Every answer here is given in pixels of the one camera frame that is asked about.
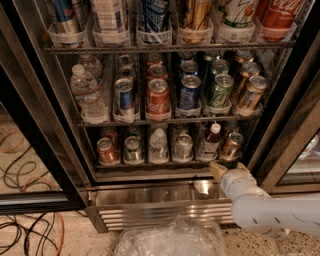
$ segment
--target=refrigerator door frame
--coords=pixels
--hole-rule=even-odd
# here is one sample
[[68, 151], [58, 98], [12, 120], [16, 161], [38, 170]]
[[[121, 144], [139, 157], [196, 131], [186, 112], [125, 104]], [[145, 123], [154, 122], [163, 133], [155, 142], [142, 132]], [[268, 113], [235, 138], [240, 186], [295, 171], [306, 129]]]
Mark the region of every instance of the refrigerator door frame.
[[72, 138], [46, 96], [37, 76], [39, 70], [29, 61], [2, 5], [0, 29], [0, 101], [61, 188], [0, 194], [0, 214], [84, 209], [89, 182], [81, 175], [84, 171]]

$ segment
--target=speckled floor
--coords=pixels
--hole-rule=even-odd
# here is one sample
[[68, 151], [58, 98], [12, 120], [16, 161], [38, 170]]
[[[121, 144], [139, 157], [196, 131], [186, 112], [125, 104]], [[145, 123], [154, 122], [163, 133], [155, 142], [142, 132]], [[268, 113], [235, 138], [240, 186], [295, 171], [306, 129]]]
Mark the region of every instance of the speckled floor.
[[[62, 213], [65, 225], [63, 247], [61, 256], [111, 256], [119, 242], [119, 233], [110, 232], [98, 234], [90, 221], [82, 217], [78, 212]], [[45, 216], [50, 222], [52, 214]], [[18, 222], [21, 225], [30, 227], [33, 220], [19, 216]], [[0, 216], [0, 225], [8, 221], [7, 217]], [[61, 236], [60, 220], [56, 218], [49, 238], [55, 244], [59, 243]], [[44, 232], [44, 223], [38, 223], [35, 230]], [[0, 245], [10, 244], [15, 237], [16, 228], [8, 227], [0, 230]], [[281, 241], [274, 241], [259, 234], [253, 234], [237, 228], [235, 225], [222, 226], [226, 254], [228, 256], [318, 256], [320, 255], [320, 238], [309, 235], [291, 232], [289, 236]], [[25, 234], [18, 243], [3, 255], [24, 255], [23, 243]], [[39, 236], [30, 236], [29, 255], [55, 255], [55, 248], [46, 242], [43, 254], [36, 249], [40, 241]]]

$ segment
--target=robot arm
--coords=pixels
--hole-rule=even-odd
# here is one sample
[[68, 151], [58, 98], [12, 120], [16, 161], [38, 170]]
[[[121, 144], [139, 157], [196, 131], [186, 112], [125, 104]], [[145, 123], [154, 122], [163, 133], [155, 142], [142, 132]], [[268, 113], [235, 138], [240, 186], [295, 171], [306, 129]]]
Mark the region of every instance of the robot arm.
[[219, 168], [220, 185], [232, 201], [231, 214], [238, 226], [274, 239], [286, 237], [290, 230], [320, 237], [320, 193], [272, 198], [246, 168], [222, 172]]

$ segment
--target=plastic bag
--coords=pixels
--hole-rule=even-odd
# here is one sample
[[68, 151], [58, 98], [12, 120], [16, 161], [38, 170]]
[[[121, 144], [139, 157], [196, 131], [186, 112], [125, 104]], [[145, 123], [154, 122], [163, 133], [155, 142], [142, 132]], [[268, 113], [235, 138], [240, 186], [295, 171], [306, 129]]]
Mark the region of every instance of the plastic bag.
[[124, 230], [115, 256], [225, 256], [220, 227], [177, 217], [167, 226]]

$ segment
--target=bottle label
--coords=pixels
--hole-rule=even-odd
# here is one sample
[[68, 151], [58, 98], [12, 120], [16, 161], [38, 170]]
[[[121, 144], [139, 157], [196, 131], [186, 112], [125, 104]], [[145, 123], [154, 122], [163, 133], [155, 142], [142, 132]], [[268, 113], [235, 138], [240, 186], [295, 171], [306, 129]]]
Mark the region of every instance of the bottle label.
[[87, 105], [96, 102], [101, 97], [100, 91], [96, 90], [87, 94], [74, 94], [74, 98], [79, 105]]

